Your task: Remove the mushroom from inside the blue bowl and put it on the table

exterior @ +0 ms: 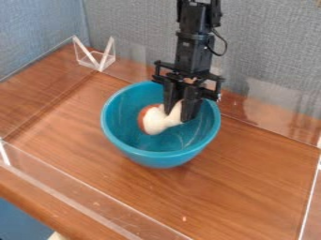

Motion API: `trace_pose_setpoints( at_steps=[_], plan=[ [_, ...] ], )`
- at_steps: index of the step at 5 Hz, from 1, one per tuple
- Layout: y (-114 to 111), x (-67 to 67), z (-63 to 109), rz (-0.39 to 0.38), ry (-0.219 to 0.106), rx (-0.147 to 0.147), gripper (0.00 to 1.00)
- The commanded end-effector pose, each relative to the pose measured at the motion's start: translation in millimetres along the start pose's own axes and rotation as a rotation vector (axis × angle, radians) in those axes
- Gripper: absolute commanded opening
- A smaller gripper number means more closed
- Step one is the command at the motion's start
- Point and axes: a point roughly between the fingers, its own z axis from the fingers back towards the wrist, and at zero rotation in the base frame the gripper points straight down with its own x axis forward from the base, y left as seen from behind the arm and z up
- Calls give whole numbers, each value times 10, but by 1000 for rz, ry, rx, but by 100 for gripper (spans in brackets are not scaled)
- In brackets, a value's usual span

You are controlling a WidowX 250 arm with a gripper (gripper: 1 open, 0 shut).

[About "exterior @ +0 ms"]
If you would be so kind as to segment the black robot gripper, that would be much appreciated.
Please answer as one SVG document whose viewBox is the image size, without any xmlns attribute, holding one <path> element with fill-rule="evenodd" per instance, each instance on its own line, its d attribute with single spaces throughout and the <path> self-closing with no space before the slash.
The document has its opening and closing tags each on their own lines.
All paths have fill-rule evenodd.
<svg viewBox="0 0 321 240">
<path fill-rule="evenodd" d="M 225 79 L 212 73 L 212 57 L 220 56 L 214 51 L 216 33 L 190 35 L 177 33 L 177 52 L 173 63 L 155 61 L 153 81 L 165 88 L 165 112 L 182 100 L 182 122 L 195 118 L 202 98 L 217 101 L 221 98 L 221 87 Z"/>
</svg>

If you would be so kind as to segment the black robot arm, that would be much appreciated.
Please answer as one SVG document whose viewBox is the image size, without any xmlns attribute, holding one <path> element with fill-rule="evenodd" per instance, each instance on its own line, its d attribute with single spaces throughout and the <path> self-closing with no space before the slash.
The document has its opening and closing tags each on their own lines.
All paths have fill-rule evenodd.
<svg viewBox="0 0 321 240">
<path fill-rule="evenodd" d="M 203 99 L 218 101 L 225 79 L 212 73 L 214 38 L 222 38 L 216 27 L 221 26 L 221 0 L 199 3 L 177 0 L 175 32 L 177 49 L 174 63 L 155 61 L 153 81 L 163 85 L 166 114 L 177 102 L 182 103 L 181 121 L 189 122 L 198 114 Z"/>
</svg>

